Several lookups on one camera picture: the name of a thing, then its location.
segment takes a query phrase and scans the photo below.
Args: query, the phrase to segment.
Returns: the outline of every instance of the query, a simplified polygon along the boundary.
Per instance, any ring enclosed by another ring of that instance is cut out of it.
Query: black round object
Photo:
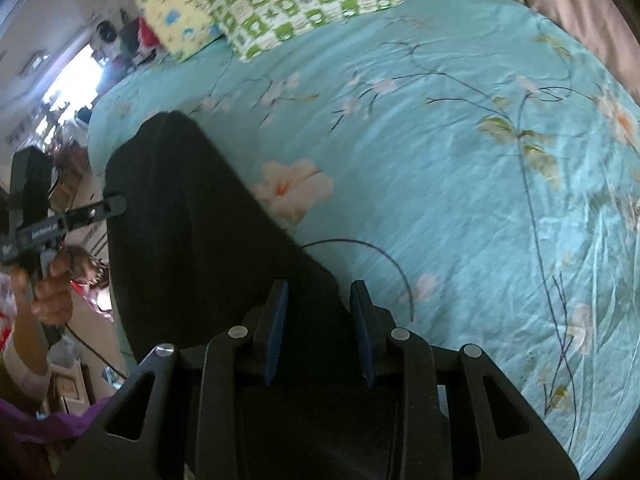
[[[113,43],[118,37],[118,33],[116,28],[113,26],[113,23],[108,21],[100,22],[95,30],[105,43]]]

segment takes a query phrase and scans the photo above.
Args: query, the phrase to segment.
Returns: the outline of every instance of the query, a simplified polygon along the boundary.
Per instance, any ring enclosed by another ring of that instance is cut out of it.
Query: black trousers
[[[111,280],[138,361],[204,344],[290,286],[276,384],[245,392],[250,478],[385,478],[394,400],[366,392],[332,275],[264,213],[193,121],[148,120],[110,159]]]

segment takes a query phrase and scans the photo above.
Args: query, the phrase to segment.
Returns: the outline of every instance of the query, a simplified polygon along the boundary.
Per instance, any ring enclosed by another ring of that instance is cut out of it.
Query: white sleeve cuff
[[[47,367],[47,373],[38,375],[29,370],[24,364],[14,345],[14,335],[11,334],[4,345],[4,366],[9,376],[14,380],[18,389],[27,397],[34,400],[44,400],[51,380],[51,368]]]

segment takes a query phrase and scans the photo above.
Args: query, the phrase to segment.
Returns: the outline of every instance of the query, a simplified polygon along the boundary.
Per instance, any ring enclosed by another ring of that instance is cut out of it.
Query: bed
[[[480,345],[582,478],[611,452],[640,402],[640,108],[551,20],[404,0],[249,63],[213,41],[97,105],[94,173],[163,110],[345,293],[364,279],[398,325]]]

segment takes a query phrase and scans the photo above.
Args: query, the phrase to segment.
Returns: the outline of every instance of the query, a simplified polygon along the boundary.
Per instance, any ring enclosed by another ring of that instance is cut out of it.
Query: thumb
[[[27,286],[29,285],[29,275],[23,269],[11,271],[11,290],[14,292],[15,304],[18,309],[27,306]]]

